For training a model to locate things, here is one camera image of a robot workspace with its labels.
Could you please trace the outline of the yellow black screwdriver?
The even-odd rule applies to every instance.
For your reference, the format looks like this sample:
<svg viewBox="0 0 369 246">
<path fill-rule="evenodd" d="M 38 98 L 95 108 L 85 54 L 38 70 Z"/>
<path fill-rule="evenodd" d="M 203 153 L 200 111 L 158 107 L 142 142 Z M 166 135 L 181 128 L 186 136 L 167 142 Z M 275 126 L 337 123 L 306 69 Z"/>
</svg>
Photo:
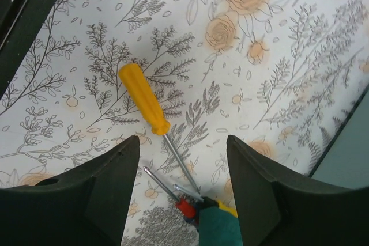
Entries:
<svg viewBox="0 0 369 246">
<path fill-rule="evenodd" d="M 232 214 L 236 218 L 238 217 L 236 209 L 226 206 L 221 201 L 201 196 L 199 193 L 191 192 L 177 184 L 174 184 L 173 187 L 195 200 L 194 203 L 190 203 L 185 198 L 180 198 L 179 202 L 175 204 L 176 208 L 184 215 L 184 218 L 190 222 L 198 220 L 200 211 L 210 207 L 217 207 L 220 210 Z"/>
</svg>

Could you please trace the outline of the teal drawer box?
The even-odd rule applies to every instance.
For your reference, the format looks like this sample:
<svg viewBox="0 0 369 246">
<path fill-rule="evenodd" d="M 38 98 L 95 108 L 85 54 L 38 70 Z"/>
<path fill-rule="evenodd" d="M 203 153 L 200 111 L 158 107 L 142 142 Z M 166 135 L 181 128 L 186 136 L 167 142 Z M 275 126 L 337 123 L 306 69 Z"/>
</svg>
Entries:
<svg viewBox="0 0 369 246">
<path fill-rule="evenodd" d="M 338 129 L 310 177 L 349 189 L 368 187 L 368 88 Z"/>
</svg>

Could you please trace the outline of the red small screwdriver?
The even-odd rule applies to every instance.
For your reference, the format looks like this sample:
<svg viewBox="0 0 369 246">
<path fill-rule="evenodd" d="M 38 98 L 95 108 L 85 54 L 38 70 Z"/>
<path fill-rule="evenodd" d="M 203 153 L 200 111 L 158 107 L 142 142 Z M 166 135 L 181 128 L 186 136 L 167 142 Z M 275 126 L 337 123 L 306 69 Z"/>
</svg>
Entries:
<svg viewBox="0 0 369 246">
<path fill-rule="evenodd" d="M 165 185 L 147 166 L 143 167 L 144 172 L 160 187 L 167 195 L 175 201 L 176 208 L 183 214 L 184 220 L 194 226 L 196 229 L 199 228 L 198 213 L 195 207 L 190 204 L 185 198 L 180 198 L 175 195 L 167 185 Z"/>
</svg>

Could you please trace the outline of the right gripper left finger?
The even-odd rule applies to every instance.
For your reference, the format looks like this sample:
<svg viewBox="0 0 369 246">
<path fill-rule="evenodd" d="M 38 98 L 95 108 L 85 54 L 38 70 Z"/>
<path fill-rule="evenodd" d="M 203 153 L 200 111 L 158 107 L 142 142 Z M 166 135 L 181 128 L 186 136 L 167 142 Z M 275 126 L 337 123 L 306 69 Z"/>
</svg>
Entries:
<svg viewBox="0 0 369 246">
<path fill-rule="evenodd" d="M 120 245 L 140 158 L 135 135 L 34 186 L 1 190 L 1 245 Z"/>
</svg>

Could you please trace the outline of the orange handle screwdriver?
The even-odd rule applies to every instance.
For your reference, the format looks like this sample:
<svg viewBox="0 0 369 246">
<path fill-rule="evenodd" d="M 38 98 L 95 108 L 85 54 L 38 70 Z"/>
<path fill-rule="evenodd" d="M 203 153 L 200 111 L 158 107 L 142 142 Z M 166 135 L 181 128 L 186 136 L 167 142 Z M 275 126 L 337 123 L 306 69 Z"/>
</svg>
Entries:
<svg viewBox="0 0 369 246">
<path fill-rule="evenodd" d="M 185 166 L 185 163 L 180 156 L 177 148 L 168 136 L 170 123 L 165 118 L 161 105 L 159 104 L 153 90 L 150 88 L 148 82 L 146 81 L 145 76 L 139 65 L 137 65 L 136 63 L 129 63 L 128 65 L 123 66 L 118 71 L 118 76 L 125 86 L 127 92 L 131 96 L 134 104 L 140 111 L 142 117 L 151 126 L 152 133 L 164 138 L 170 150 L 173 152 L 173 155 L 177 160 L 179 166 L 182 168 L 186 177 L 188 178 L 191 186 L 195 189 L 197 193 L 199 193 L 199 187 L 197 186 L 190 171 Z"/>
</svg>

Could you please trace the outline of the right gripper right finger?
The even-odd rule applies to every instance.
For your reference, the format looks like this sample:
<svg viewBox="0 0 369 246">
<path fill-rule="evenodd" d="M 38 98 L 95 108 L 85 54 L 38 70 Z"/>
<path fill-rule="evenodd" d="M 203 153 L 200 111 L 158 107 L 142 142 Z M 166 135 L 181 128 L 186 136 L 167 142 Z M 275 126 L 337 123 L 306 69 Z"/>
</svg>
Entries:
<svg viewBox="0 0 369 246">
<path fill-rule="evenodd" d="M 368 188 L 306 177 L 234 135 L 227 160 L 244 245 L 368 245 Z"/>
</svg>

